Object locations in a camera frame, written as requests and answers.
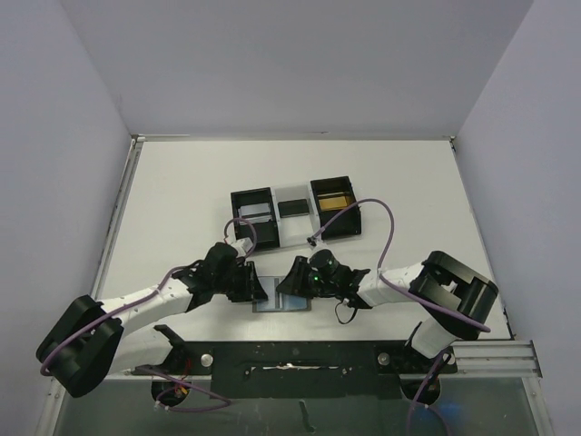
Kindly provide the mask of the black white three-bin tray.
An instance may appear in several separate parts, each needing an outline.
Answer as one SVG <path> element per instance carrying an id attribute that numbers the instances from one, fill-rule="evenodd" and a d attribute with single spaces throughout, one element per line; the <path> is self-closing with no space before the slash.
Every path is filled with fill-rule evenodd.
<path id="1" fill-rule="evenodd" d="M 238 239 L 249 238 L 264 252 L 303 245 L 314 233 L 324 241 L 361 234 L 357 202 L 348 176 L 305 183 L 268 186 L 231 193 L 232 216 Z"/>

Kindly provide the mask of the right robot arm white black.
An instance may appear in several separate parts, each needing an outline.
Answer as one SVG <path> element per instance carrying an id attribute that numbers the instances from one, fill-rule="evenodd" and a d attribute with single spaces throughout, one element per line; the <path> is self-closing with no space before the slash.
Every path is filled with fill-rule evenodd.
<path id="1" fill-rule="evenodd" d="M 309 258 L 296 257 L 276 291 L 304 299 L 334 298 L 357 311 L 416 302 L 429 317 L 411 334 L 409 345 L 428 359 L 453 342 L 490 332 L 486 321 L 498 296 L 493 282 L 442 251 L 408 267 L 359 270 L 321 249 Z"/>

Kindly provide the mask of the grey leather card holder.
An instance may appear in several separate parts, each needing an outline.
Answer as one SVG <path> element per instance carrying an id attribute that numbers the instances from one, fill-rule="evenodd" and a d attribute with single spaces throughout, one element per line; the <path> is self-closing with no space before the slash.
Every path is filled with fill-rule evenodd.
<path id="1" fill-rule="evenodd" d="M 254 313 L 309 312 L 311 310 L 310 300 L 278 292 L 276 288 L 281 281 L 282 277 L 280 276 L 262 276 L 259 278 L 259 283 L 268 299 L 255 301 L 252 304 Z"/>

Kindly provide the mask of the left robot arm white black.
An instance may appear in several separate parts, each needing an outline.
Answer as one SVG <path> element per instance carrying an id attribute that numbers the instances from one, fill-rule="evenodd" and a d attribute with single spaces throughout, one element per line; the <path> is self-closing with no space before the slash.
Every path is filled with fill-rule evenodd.
<path id="1" fill-rule="evenodd" d="M 138 345 L 142 355 L 136 360 L 128 360 L 120 346 L 131 334 L 197 309 L 217 294 L 233 303 L 267 300 L 246 253 L 240 246 L 216 243 L 203 259 L 171 268 L 150 288 L 101 301 L 89 295 L 74 299 L 36 350 L 40 373 L 79 398 L 111 373 L 166 361 L 169 353 L 153 356 L 150 341 Z"/>

